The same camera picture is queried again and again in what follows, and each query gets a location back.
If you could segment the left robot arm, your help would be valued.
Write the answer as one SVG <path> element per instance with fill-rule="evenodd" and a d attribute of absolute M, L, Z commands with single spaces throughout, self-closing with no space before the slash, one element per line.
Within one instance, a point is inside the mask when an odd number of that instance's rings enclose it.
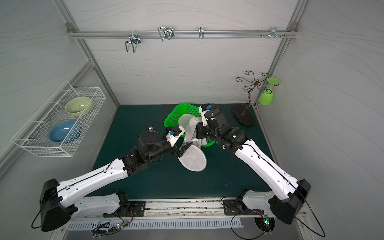
<path fill-rule="evenodd" d="M 69 222 L 75 213 L 80 212 L 80 208 L 75 205 L 78 200 L 106 185 L 143 171 L 149 163 L 167 153 L 182 157 L 192 143 L 178 147 L 180 137 L 180 134 L 174 134 L 172 130 L 165 136 L 157 132 L 146 132 L 139 137 L 136 146 L 103 167 L 67 181 L 46 181 L 39 200 L 39 228 L 42 232 L 58 229 Z"/>

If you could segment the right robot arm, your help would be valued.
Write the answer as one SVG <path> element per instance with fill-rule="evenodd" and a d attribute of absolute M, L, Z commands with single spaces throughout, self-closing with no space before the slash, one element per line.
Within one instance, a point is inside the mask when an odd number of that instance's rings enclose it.
<path fill-rule="evenodd" d="M 233 153 L 268 184 L 273 192 L 267 208 L 281 222 L 290 225 L 311 190 L 306 180 L 297 180 L 272 161 L 241 128 L 231 127 L 225 115 L 210 104 L 199 107 L 202 122 L 196 127 L 198 139 L 210 139 Z"/>

